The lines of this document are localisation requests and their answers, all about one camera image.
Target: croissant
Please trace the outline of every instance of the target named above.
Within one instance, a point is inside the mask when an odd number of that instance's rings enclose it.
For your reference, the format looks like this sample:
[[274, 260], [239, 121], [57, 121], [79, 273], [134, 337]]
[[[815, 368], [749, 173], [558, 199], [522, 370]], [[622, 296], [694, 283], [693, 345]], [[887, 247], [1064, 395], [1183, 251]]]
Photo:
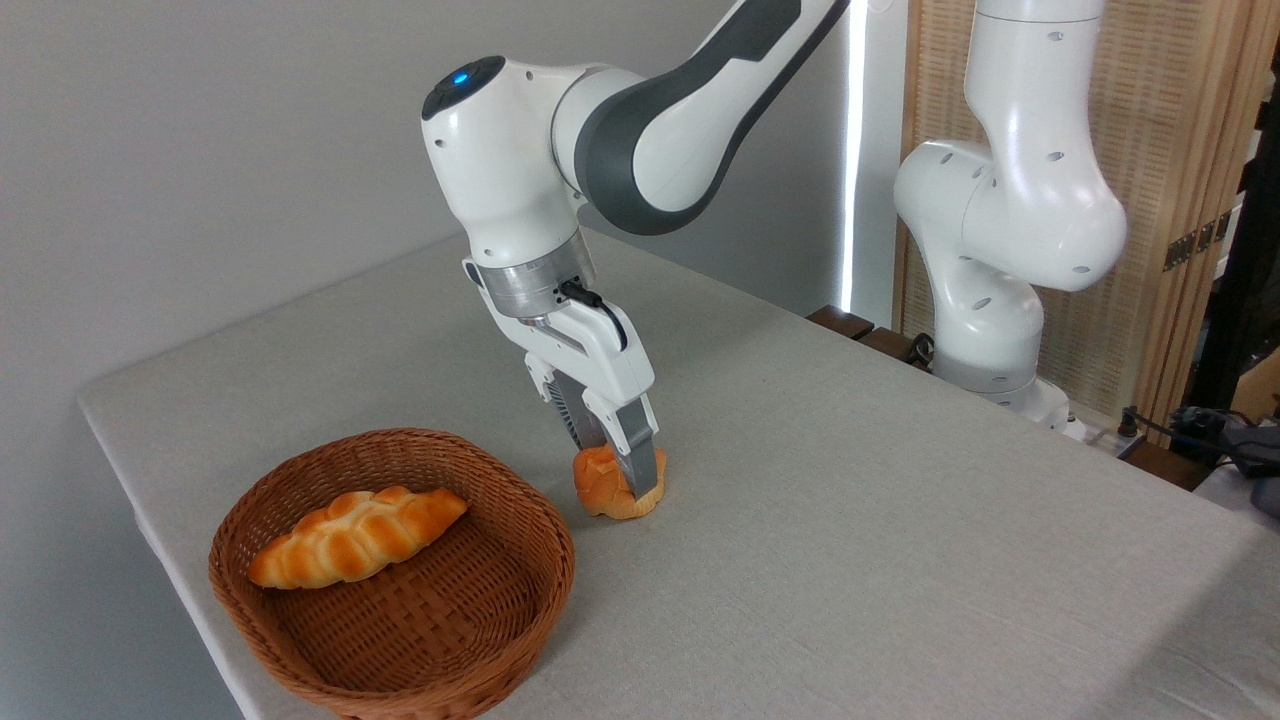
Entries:
[[447, 489], [413, 493], [396, 486], [376, 495], [343, 493], [262, 548], [248, 565], [248, 579], [280, 589], [362, 580], [408, 560], [466, 511], [466, 501]]
[[588, 447], [573, 457], [573, 487], [577, 498], [589, 515], [608, 515], [614, 520], [630, 520], [648, 515], [667, 492], [667, 454], [654, 451], [658, 459], [658, 486], [640, 500], [635, 498], [627, 479], [622, 475], [613, 448], [608, 445]]

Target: wooden block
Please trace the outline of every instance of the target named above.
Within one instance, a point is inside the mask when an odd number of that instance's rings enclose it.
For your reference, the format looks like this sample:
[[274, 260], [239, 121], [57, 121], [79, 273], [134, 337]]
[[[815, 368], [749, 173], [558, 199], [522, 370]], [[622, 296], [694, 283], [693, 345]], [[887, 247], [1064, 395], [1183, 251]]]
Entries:
[[835, 331], [850, 340], [858, 340], [872, 332], [876, 327], [870, 320], [864, 320], [858, 315], [845, 313], [835, 305], [827, 305], [822, 310], [809, 315], [806, 319], [827, 328], [828, 331]]
[[1213, 471], [1212, 468], [1140, 439], [1130, 446], [1124, 461], [1188, 492], [1199, 487]]
[[876, 328], [858, 338], [858, 342], [902, 361], [911, 354], [911, 338], [887, 328]]

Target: basket rim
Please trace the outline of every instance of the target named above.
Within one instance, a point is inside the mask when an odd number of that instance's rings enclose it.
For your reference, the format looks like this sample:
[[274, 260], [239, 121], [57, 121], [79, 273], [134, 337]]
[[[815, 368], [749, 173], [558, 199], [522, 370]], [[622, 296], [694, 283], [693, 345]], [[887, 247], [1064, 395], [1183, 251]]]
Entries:
[[[227, 547], [227, 539], [230, 534], [230, 525], [228, 520], [234, 512], [236, 507], [242, 503], [251, 502], [257, 495], [266, 492], [270, 486], [270, 480], [278, 473], [288, 469], [291, 465], [297, 462], [305, 462], [306, 460], [314, 457], [315, 455], [321, 455], [324, 452], [332, 451], [335, 446], [356, 443], [367, 438], [379, 437], [412, 437], [428, 441], [444, 441], [445, 443], [453, 445], [458, 450], [467, 451], [475, 457], [481, 460], [484, 464], [489, 465], [499, 477], [512, 482], [513, 487], [518, 493], [536, 507], [540, 515], [547, 520], [548, 525], [554, 534], [554, 547], [556, 550], [567, 559], [564, 564], [566, 571], [563, 574], [556, 575], [554, 582], [547, 591], [547, 602], [539, 603], [538, 610], [532, 620], [525, 629], [506, 647], [492, 653], [474, 665], [471, 665], [466, 674], [458, 680], [448, 680], [443, 685], [420, 685], [413, 688], [401, 688], [396, 691], [358, 691], [351, 689], [342, 685], [334, 685], [326, 682], [316, 670], [311, 662], [303, 660], [302, 665], [308, 673], [300, 674], [294, 670], [296, 664], [284, 662], [283, 657], [293, 655], [289, 652], [282, 652], [284, 648], [279, 647], [276, 642], [273, 641], [271, 634], [264, 632], [261, 624], [246, 611], [246, 605], [236, 592], [232, 583], [232, 565], [228, 562], [227, 552], [230, 550]], [[576, 557], [573, 551], [572, 538], [570, 536], [568, 528], [564, 524], [563, 516], [556, 506], [544, 495], [538, 492], [536, 488], [530, 486], [524, 478], [517, 475], [500, 460], [494, 457], [492, 454], [484, 448], [476, 446], [471, 441], [457, 436], [447, 430], [435, 430], [426, 428], [385, 428], [361, 432], [353, 436], [347, 436], [338, 438], [324, 445], [316, 446], [311, 450], [303, 451], [294, 455], [275, 468], [269, 473], [262, 475], [253, 486], [232, 506], [228, 511], [227, 518], [219, 524], [218, 532], [214, 534], [214, 543], [210, 552], [210, 568], [209, 577], [214, 585], [215, 594], [221, 602], [223, 607], [233, 615], [234, 624], [242, 634], [252, 635], [252, 639], [262, 648], [264, 653], [269, 657], [270, 662], [262, 657], [250, 643], [250, 650], [255, 651], [255, 656], [260, 664], [273, 675], [278, 682], [287, 685], [288, 689], [298, 696], [308, 700], [314, 700], [317, 703], [326, 705], [332, 701], [352, 701], [352, 702], [401, 702], [413, 700], [421, 696], [436, 696], [436, 700], [444, 700], [447, 696], [474, 696], [476, 691], [492, 683], [493, 678], [500, 674], [508, 674], [509, 669], [520, 665], [524, 655], [529, 651], [522, 648], [518, 641], [527, 638], [530, 635], [540, 634], [549, 635], [554, 629], [559, 616], [563, 614], [564, 606], [568, 602], [570, 591], [573, 584], [573, 570], [576, 565]], [[541, 653], [541, 648], [536, 648], [534, 656]], [[499, 673], [502, 670], [508, 670], [508, 673]]]

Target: bamboo blind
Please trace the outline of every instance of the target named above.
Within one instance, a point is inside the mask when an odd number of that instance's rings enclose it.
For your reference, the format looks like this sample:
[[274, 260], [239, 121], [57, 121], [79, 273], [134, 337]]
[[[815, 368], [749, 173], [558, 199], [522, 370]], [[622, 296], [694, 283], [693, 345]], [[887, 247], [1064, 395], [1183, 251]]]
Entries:
[[[986, 142], [964, 100], [973, 12], [974, 0], [913, 3], [904, 156], [931, 138]], [[1277, 28], [1280, 0], [1107, 4], [1089, 119], [1129, 236], [1096, 286], [1037, 288], [1039, 374], [1073, 401], [1156, 418], [1180, 404]], [[1166, 272], [1171, 242], [1192, 232], [1192, 256]], [[929, 332], [928, 278], [901, 223], [897, 288], [901, 331]]]

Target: white wall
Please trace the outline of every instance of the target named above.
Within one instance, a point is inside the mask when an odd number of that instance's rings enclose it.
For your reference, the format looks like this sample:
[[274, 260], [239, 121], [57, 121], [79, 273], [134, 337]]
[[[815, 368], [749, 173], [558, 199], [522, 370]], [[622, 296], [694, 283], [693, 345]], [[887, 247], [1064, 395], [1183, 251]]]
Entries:
[[[453, 67], [653, 74], [730, 5], [0, 0], [0, 717], [237, 716], [79, 386], [453, 234], [417, 119]], [[844, 27], [712, 210], [650, 247], [796, 311], [832, 300]]]

